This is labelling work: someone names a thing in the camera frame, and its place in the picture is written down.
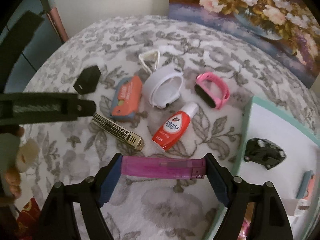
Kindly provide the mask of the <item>left hand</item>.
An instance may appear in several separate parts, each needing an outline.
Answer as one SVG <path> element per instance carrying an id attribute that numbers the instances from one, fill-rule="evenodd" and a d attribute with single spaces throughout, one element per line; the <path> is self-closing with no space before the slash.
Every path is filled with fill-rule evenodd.
<path id="1" fill-rule="evenodd" d="M 18 125 L 2 126 L 1 134 L 3 133 L 10 133 L 20 138 L 24 134 L 24 128 Z M 1 197 L 1 207 L 14 204 L 15 200 L 20 198 L 21 192 L 22 192 L 20 188 L 21 176 L 20 176 L 20 173 L 18 172 L 18 169 L 15 166 L 9 168 L 5 172 L 4 178 L 6 182 L 9 184 L 9 190 L 13 196 Z"/>

